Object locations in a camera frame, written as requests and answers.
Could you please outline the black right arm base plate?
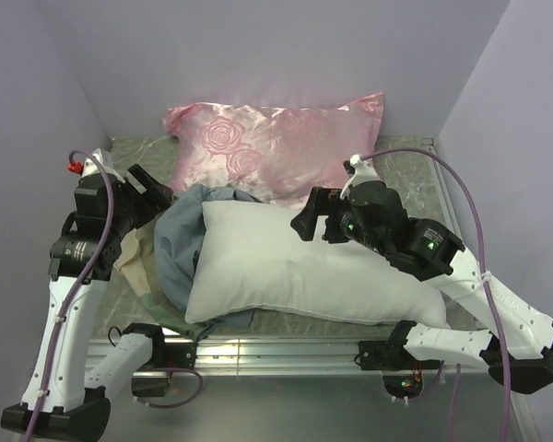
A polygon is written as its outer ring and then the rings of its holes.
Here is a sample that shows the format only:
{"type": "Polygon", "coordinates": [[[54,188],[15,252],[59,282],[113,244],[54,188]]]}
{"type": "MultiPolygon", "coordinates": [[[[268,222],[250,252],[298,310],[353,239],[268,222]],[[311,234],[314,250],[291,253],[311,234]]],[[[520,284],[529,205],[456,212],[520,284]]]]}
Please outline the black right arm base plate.
{"type": "Polygon", "coordinates": [[[401,345],[387,341],[359,341],[355,364],[363,371],[400,371],[412,368],[414,359],[401,345]]]}

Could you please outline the blue-grey pillowcase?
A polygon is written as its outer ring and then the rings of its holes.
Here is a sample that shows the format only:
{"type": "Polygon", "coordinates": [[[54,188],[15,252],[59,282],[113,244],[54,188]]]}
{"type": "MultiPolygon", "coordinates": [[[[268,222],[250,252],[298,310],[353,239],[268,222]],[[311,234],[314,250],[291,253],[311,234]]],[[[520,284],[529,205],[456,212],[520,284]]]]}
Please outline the blue-grey pillowcase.
{"type": "Polygon", "coordinates": [[[260,204],[262,201],[230,186],[211,188],[202,184],[174,196],[175,202],[154,227],[154,257],[162,292],[184,313],[206,235],[203,204],[229,201],[260,204]]]}

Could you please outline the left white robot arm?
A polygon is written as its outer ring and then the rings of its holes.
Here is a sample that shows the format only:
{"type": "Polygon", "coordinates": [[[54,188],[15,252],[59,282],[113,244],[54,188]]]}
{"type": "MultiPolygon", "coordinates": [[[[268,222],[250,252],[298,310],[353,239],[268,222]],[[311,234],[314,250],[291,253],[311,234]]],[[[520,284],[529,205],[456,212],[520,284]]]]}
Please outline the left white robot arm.
{"type": "Polygon", "coordinates": [[[5,408],[0,425],[23,436],[60,441],[98,441],[111,401],[141,367],[156,370],[167,359],[157,325],[132,324],[121,341],[91,371],[88,348],[112,268],[124,237],[171,205],[172,191],[141,166],[128,172],[143,187],[109,169],[74,165],[82,176],[76,209],[50,249],[49,312],[36,366],[19,403],[5,408]]]}

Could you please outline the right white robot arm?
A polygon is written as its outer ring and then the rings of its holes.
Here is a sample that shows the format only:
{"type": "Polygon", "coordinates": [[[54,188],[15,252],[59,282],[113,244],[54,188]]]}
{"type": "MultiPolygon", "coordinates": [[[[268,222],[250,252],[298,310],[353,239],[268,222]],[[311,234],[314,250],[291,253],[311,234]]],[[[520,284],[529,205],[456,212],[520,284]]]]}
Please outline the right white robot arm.
{"type": "Polygon", "coordinates": [[[354,240],[379,253],[398,271],[440,290],[484,327],[456,331],[401,320],[386,341],[360,343],[362,369],[460,364],[485,369],[522,394],[553,383],[553,318],[482,272],[471,250],[442,223],[409,216],[399,194],[378,180],[348,192],[312,188],[290,225],[301,240],[311,241],[319,217],[325,219],[323,240],[354,240]]]}

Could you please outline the white pillow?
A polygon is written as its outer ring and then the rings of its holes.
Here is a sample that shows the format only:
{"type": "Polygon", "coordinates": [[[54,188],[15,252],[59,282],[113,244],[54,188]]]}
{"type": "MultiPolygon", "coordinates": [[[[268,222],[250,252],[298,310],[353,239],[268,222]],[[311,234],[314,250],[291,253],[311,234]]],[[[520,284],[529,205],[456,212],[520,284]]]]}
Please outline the white pillow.
{"type": "Polygon", "coordinates": [[[447,328],[439,290],[356,242],[300,240],[289,225],[295,214],[268,204],[205,203],[187,321],[261,308],[363,325],[413,320],[447,328]]]}

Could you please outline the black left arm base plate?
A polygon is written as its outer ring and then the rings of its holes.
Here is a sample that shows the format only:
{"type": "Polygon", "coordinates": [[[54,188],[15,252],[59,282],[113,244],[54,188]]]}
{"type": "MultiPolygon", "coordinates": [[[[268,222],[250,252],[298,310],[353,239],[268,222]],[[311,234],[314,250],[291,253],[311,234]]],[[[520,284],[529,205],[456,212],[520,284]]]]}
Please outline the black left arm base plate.
{"type": "Polygon", "coordinates": [[[165,342],[164,356],[162,356],[163,368],[187,368],[194,369],[197,353],[197,344],[193,342],[165,342]]]}

